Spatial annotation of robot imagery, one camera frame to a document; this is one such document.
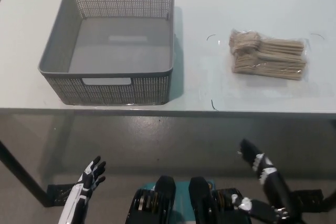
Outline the robot right black white hand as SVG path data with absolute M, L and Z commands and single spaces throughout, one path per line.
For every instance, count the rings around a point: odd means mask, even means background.
M 301 219 L 288 185 L 267 155 L 247 139 L 240 142 L 240 152 L 256 174 L 268 203 L 233 194 L 230 199 L 234 207 L 264 223 Z

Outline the robot left white black hand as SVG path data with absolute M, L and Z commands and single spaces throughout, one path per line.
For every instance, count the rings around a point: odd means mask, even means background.
M 90 200 L 92 193 L 101 184 L 106 177 L 103 176 L 106 170 L 106 161 L 101 161 L 101 156 L 97 156 L 83 171 L 79 180 L 75 183 L 79 186 L 79 198 L 83 199 L 85 205 Z

